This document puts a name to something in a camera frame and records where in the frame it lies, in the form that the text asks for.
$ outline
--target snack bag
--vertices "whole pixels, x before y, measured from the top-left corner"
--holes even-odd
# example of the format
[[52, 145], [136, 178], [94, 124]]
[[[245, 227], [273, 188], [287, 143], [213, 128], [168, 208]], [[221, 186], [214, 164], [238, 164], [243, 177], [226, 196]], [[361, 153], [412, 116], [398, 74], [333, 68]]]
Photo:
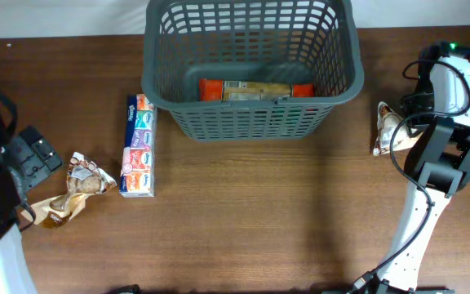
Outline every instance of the snack bag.
[[[379, 103], [378, 118], [379, 120], [376, 126], [379, 129], [379, 134], [376, 138], [375, 147], [373, 148], [374, 156], [389, 153], [392, 134], [397, 125], [403, 120], [403, 118], [392, 111], [385, 102]], [[419, 138], [420, 136], [416, 136], [415, 138], [409, 137], [407, 126], [402, 126], [398, 130], [397, 137], [395, 138], [394, 149], [395, 151], [409, 149], [415, 145]]]
[[[66, 177], [68, 192], [33, 204], [36, 213], [35, 225], [44, 228], [59, 228], [72, 220], [84, 207], [86, 199], [95, 194], [103, 194], [117, 185], [105, 171], [82, 154], [74, 152], [70, 159]], [[21, 214], [32, 221], [32, 216]]]
[[288, 85], [274, 82], [242, 82], [201, 78], [201, 101], [276, 100], [288, 97], [314, 97], [312, 83]]

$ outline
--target crumpled snack wrapper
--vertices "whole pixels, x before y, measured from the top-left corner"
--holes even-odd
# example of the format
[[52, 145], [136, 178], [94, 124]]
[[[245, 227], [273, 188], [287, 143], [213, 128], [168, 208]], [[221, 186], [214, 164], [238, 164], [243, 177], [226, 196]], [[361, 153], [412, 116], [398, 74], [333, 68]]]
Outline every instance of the crumpled snack wrapper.
[[[379, 103], [378, 113], [379, 120], [376, 126], [379, 129], [379, 135], [376, 138], [375, 147], [373, 148], [374, 156], [389, 154], [392, 134], [397, 125], [403, 120], [403, 118], [392, 111], [385, 102]], [[394, 150], [409, 149], [415, 145], [419, 138], [420, 136], [416, 136], [415, 138], [409, 137], [407, 125], [402, 126], [400, 130], [398, 130], [397, 137], [395, 138]]]
[[[52, 197], [32, 205], [36, 213], [35, 225], [48, 229], [61, 227], [85, 207], [88, 197], [102, 194], [115, 187], [117, 183], [90, 159], [75, 152], [70, 159], [66, 185], [68, 192], [65, 195]], [[27, 220], [32, 221], [32, 216], [27, 211], [21, 214]]]

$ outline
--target food package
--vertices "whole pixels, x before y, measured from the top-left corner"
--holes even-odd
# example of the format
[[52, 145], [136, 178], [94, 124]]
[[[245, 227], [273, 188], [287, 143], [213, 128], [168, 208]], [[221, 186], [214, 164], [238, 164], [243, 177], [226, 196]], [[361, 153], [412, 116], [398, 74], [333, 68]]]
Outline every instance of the food package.
[[[48, 229], [61, 227], [81, 212], [88, 197], [103, 194], [117, 183], [93, 161], [75, 152], [70, 159], [66, 185], [66, 194], [32, 205], [36, 213], [35, 225]], [[27, 211], [23, 211], [22, 215], [29, 221], [33, 219]]]
[[314, 97], [312, 83], [288, 85], [271, 82], [222, 81], [201, 78], [201, 101], [275, 100], [287, 97]]
[[[379, 129], [379, 134], [376, 138], [375, 147], [373, 148], [374, 156], [389, 154], [392, 134], [394, 133], [397, 125], [403, 120], [403, 118], [392, 111], [385, 102], [379, 103], [378, 119], [376, 126]], [[407, 125], [402, 126], [398, 130], [397, 137], [394, 141], [394, 151], [409, 149], [415, 145], [418, 139], [419, 136], [416, 136], [415, 138], [409, 137]]]
[[129, 96], [126, 139], [122, 153], [121, 195], [154, 197], [154, 142], [157, 109], [145, 95]]

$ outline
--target wooden table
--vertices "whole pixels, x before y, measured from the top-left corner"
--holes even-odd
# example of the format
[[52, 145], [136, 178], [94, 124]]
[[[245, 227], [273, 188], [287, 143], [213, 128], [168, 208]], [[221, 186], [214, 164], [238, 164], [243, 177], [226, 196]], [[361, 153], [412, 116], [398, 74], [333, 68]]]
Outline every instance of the wooden table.
[[[366, 83], [302, 140], [197, 143], [160, 111], [157, 197], [91, 197], [61, 229], [23, 233], [41, 293], [143, 289], [262, 291], [350, 283], [384, 256], [406, 180], [370, 154], [376, 106], [397, 107], [414, 84], [401, 77], [437, 40], [470, 46], [470, 27], [360, 29]], [[93, 158], [118, 178], [126, 95], [139, 93], [142, 36], [0, 40], [0, 91], [19, 128], [39, 129], [67, 160]], [[398, 154], [403, 162], [406, 153]], [[66, 191], [57, 172], [35, 203]], [[419, 284], [470, 293], [470, 184], [440, 219]]]

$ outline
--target black cable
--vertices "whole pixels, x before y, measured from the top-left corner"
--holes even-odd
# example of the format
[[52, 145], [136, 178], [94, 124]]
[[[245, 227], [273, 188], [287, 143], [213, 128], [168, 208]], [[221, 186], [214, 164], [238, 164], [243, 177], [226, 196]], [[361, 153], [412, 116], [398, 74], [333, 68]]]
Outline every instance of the black cable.
[[32, 217], [32, 221], [30, 221], [30, 223], [28, 223], [26, 226], [24, 226], [23, 228], [20, 228], [20, 232], [23, 232], [25, 231], [26, 229], [28, 229], [30, 226], [33, 225], [33, 223], [35, 222], [36, 220], [36, 212], [31, 208], [31, 206], [28, 204], [28, 203], [21, 203], [21, 207], [23, 209], [25, 209]]
[[411, 239], [409, 239], [409, 241], [407, 241], [407, 243], [402, 247], [400, 248], [397, 252], [395, 252], [393, 255], [391, 255], [389, 258], [387, 258], [385, 261], [383, 261], [382, 263], [380, 263], [377, 267], [375, 267], [372, 271], [371, 271], [371, 274], [375, 274], [377, 273], [381, 268], [383, 268], [386, 264], [388, 264], [389, 262], [393, 261], [395, 258], [397, 258], [402, 252], [404, 252], [417, 238], [418, 236], [420, 235], [420, 233], [422, 232], [423, 228], [425, 227], [425, 225], [427, 224], [428, 220], [429, 220], [429, 217], [431, 216], [431, 210], [432, 210], [432, 207], [434, 206], [434, 203], [432, 202], [431, 200], [431, 195], [429, 195], [429, 192], [425, 189], [425, 187], [423, 187], [417, 180], [411, 178], [401, 167], [400, 165], [398, 165], [398, 162], [397, 162], [397, 159], [395, 158], [395, 151], [394, 151], [394, 142], [395, 142], [395, 138], [397, 136], [397, 133], [398, 133], [398, 130], [400, 130], [400, 128], [402, 126], [404, 126], [409, 120], [413, 119], [413, 118], [417, 118], [417, 117], [420, 117], [420, 116], [427, 116], [427, 115], [436, 115], [436, 116], [441, 116], [441, 117], [456, 117], [456, 116], [460, 116], [460, 115], [464, 115], [466, 114], [469, 109], [470, 109], [470, 87], [469, 87], [469, 84], [467, 82], [467, 80], [465, 79], [465, 77], [463, 76], [463, 73], [461, 73], [458, 69], [456, 69], [453, 65], [450, 65], [446, 62], [443, 62], [443, 61], [439, 61], [439, 60], [416, 60], [416, 61], [413, 61], [411, 63], [409, 63], [403, 70], [402, 72], [402, 76], [404, 78], [409, 78], [409, 79], [414, 79], [412, 77], [407, 77], [406, 76], [406, 71], [413, 65], [416, 65], [416, 64], [421, 64], [421, 63], [429, 63], [429, 64], [433, 64], [433, 65], [442, 65], [442, 66], [445, 66], [446, 68], [448, 69], [451, 69], [455, 74], [457, 74], [460, 78], [460, 80], [462, 81], [462, 84], [467, 92], [467, 95], [468, 95], [468, 101], [467, 101], [467, 106], [460, 110], [459, 112], [456, 112], [456, 113], [444, 113], [444, 112], [439, 112], [439, 111], [429, 111], [429, 112], [425, 112], [425, 113], [419, 113], [419, 114], [411, 114], [410, 116], [408, 116], [407, 118], [404, 118], [398, 125], [397, 127], [395, 128], [394, 132], [392, 133], [392, 138], [391, 138], [391, 141], [390, 141], [390, 144], [389, 144], [389, 155], [391, 156], [391, 161], [392, 161], [392, 164], [395, 166], [395, 168], [407, 179], [409, 180], [411, 183], [415, 184], [416, 187], [418, 189], [420, 189], [424, 194], [425, 194], [425, 197], [426, 199], [428, 200], [427, 201], [427, 204], [428, 204], [428, 209], [425, 213], [425, 216], [423, 217], [422, 219], [422, 222], [420, 223], [420, 226], [419, 228], [415, 231], [415, 233], [413, 234], [413, 236], [411, 237]]
[[434, 91], [432, 91], [430, 93], [421, 92], [421, 93], [411, 94], [409, 96], [405, 96], [405, 97], [400, 98], [399, 102], [401, 103], [402, 101], [410, 99], [410, 98], [414, 98], [414, 97], [418, 97], [418, 96], [426, 96], [426, 95], [434, 95]]

